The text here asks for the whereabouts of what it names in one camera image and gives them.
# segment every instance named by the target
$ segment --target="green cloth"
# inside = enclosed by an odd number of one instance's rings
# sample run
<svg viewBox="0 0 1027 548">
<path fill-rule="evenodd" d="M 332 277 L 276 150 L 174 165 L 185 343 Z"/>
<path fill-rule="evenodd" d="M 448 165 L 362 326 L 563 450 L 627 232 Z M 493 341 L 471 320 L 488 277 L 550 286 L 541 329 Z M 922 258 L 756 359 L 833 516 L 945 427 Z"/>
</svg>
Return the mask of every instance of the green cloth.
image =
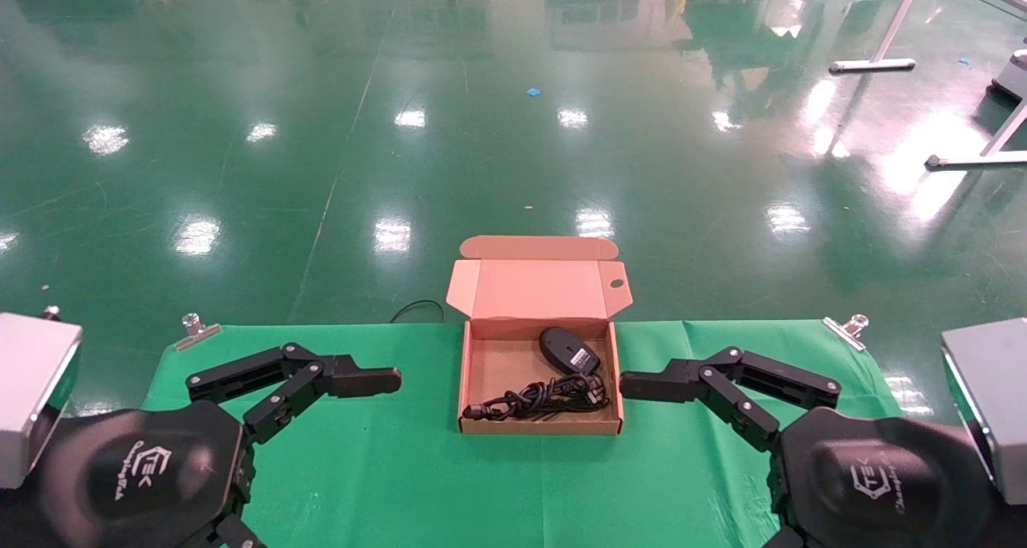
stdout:
<svg viewBox="0 0 1027 548">
<path fill-rule="evenodd" d="M 617 322 L 620 369 L 658 371 L 733 344 L 840 381 L 839 409 L 898 416 L 880 368 L 822 322 Z M 227 325 L 165 351 L 145 402 L 188 402 L 198 369 L 296 341 L 395 365 L 395 394 L 321 398 L 258 446 L 243 520 L 271 548 L 759 548 L 769 512 L 768 456 L 700 404 L 624 401 L 610 436 L 466 436 L 456 427 L 462 325 Z M 240 417 L 261 394 L 225 404 Z M 784 423 L 800 410 L 754 396 Z"/>
</svg>

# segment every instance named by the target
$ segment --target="box flap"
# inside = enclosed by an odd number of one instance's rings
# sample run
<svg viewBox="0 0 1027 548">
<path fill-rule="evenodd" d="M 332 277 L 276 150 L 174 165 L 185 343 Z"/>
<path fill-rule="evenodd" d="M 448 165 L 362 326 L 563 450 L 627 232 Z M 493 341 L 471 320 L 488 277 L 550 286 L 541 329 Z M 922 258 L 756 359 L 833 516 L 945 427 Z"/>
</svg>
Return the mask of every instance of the box flap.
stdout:
<svg viewBox="0 0 1027 548">
<path fill-rule="evenodd" d="M 467 260 L 617 259 L 617 245 L 598 237 L 478 236 L 460 244 Z"/>
<path fill-rule="evenodd" d="M 472 237 L 453 267 L 450 306 L 479 320 L 608 320 L 632 303 L 612 241 L 594 237 Z"/>
</svg>

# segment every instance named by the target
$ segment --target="cardboard box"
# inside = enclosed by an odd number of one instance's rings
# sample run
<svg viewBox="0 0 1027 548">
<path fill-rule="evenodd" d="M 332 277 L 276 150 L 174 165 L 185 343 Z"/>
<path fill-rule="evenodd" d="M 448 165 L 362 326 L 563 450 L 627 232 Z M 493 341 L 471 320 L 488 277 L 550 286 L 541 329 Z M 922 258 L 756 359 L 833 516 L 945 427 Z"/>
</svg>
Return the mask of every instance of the cardboard box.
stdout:
<svg viewBox="0 0 1027 548">
<path fill-rule="evenodd" d="M 595 237 L 478 236 L 460 245 L 453 266 L 450 306 L 469 320 L 463 328 L 457 421 L 464 434 L 616 435 L 623 424 L 617 340 L 610 317 L 632 303 L 617 245 Z M 553 368 L 538 347 L 546 327 L 576 332 L 602 360 L 610 405 L 545 421 L 473 421 L 461 417 L 472 402 L 520 392 L 549 381 Z"/>
</svg>

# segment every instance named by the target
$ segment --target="green epoxy floor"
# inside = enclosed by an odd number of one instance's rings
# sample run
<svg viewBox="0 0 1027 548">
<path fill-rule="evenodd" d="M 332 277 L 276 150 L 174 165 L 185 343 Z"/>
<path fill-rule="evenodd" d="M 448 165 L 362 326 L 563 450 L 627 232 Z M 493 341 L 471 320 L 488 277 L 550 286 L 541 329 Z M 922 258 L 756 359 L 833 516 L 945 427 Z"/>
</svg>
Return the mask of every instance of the green epoxy floor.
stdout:
<svg viewBox="0 0 1027 548">
<path fill-rule="evenodd" d="M 0 308 L 84 324 L 88 414 L 142 401 L 187 311 L 382 322 L 465 237 L 605 236 L 619 318 L 862 311 L 907 412 L 954 421 L 939 332 L 1027 313 L 1027 197 L 922 163 L 1001 124 L 1024 28 L 917 0 L 914 72 L 827 74 L 898 6 L 0 0 Z"/>
</svg>

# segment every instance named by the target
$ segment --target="white table frame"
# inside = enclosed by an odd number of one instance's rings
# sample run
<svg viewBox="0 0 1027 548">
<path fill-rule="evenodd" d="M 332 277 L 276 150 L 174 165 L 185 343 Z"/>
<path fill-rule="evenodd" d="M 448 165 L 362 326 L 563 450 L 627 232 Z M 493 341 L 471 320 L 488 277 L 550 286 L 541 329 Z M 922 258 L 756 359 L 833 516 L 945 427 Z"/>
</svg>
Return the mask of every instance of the white table frame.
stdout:
<svg viewBox="0 0 1027 548">
<path fill-rule="evenodd" d="M 1001 1 L 1020 10 L 1027 11 L 1027 0 Z M 888 30 L 884 33 L 884 39 L 877 46 L 873 57 L 865 61 L 836 61 L 830 67 L 831 72 L 884 72 L 884 70 L 913 69 L 916 66 L 914 58 L 884 57 L 884 54 L 888 51 L 888 47 L 891 46 L 891 41 L 895 40 L 896 33 L 899 32 L 899 27 L 902 26 L 903 19 L 909 13 L 910 6 L 913 6 L 913 0 L 902 0 L 899 10 L 896 11 L 896 15 L 891 19 L 891 25 L 888 25 Z M 927 168 L 931 171 L 942 171 L 946 170 L 946 168 L 950 168 L 950 170 L 955 170 L 955 168 L 965 170 L 965 168 L 1004 167 L 1004 165 L 1027 163 L 1027 151 L 999 151 L 999 149 L 1002 149 L 1002 146 L 1005 146 L 1005 143 L 1009 142 L 1013 133 L 1020 128 L 1024 120 L 1027 120 L 1027 100 L 1020 102 L 1020 106 L 1005 119 L 1005 123 L 1002 123 L 1001 128 L 995 132 L 994 138 L 991 138 L 988 145 L 981 151 L 980 156 L 956 158 L 930 156 L 926 161 Z"/>
</svg>

